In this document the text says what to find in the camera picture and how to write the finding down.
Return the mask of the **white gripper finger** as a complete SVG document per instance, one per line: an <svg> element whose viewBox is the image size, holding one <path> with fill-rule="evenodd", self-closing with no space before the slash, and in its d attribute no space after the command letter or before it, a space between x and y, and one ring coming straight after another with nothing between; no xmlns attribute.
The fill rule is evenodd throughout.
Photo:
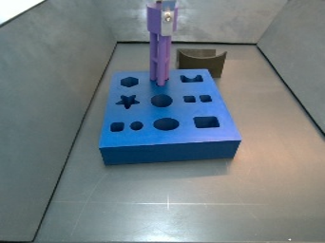
<svg viewBox="0 0 325 243"><path fill-rule="evenodd" d="M173 34L177 0L162 0L162 36Z"/></svg>

